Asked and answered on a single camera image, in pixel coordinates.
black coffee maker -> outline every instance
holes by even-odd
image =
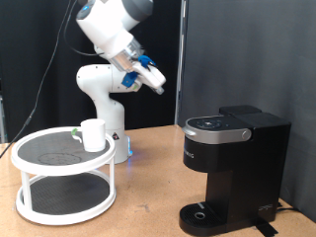
[[[180,227],[196,236],[267,229],[276,218],[290,122],[251,106],[219,113],[183,128],[185,165],[208,176],[205,201],[182,208]]]

black mesh surface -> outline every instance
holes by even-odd
[[[47,177],[31,185],[33,211],[63,215],[90,209],[110,194],[110,186],[99,176],[80,174]]]
[[[82,138],[82,132],[76,135]],[[99,152],[87,152],[83,143],[72,138],[70,131],[50,133],[36,137],[23,144],[18,155],[30,163],[50,166],[65,166],[93,160],[110,149],[107,141],[106,148]]]

mug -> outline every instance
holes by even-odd
[[[87,119],[82,121],[80,125],[82,130],[83,145],[86,151],[98,152],[106,148],[106,123],[103,119]],[[74,128],[71,135],[74,139],[79,140],[81,143],[81,138],[75,135],[77,130],[77,128]]]

black curtain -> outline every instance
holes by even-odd
[[[68,0],[2,1],[0,7],[0,78],[8,138],[22,128],[36,101],[41,77],[52,55],[59,26]],[[93,45],[75,22],[77,4],[70,20],[67,38],[77,49],[94,53]],[[134,129],[174,123],[181,0],[159,0],[153,15],[131,33],[157,63],[167,82],[159,96],[145,85],[137,93],[111,94],[125,107],[125,128]],[[78,125],[94,118],[91,99],[76,84],[81,66],[108,63],[101,57],[73,52],[61,37],[42,85],[37,111],[21,135],[49,127]]]
[[[179,125],[239,105],[291,121],[280,197],[316,221],[316,1],[187,6]]]

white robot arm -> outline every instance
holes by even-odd
[[[77,84],[94,102],[97,117],[106,122],[107,134],[115,139],[116,163],[131,155],[124,134],[124,108],[109,93],[136,92],[142,84],[163,93],[165,77],[128,31],[152,13],[152,0],[82,0],[86,4],[77,23],[111,65],[89,65],[77,73]]]
[[[95,50],[119,71],[134,71],[139,81],[160,89],[165,77],[152,65],[138,61],[143,50],[128,32],[150,16],[152,9],[152,0],[91,0],[78,13],[77,23]]]

